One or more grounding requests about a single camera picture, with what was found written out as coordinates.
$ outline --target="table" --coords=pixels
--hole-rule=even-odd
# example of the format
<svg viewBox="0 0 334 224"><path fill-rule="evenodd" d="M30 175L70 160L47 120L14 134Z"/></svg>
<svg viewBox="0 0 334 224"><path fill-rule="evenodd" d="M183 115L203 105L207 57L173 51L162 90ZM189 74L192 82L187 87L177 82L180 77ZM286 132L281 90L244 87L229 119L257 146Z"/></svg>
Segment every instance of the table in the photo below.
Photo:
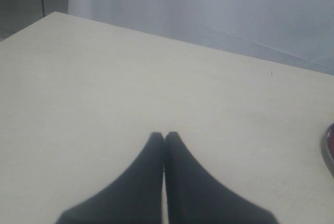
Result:
<svg viewBox="0 0 334 224"><path fill-rule="evenodd" d="M153 131L281 223L334 221L333 76L53 13L0 43L0 91L0 223L53 223Z"/></svg>

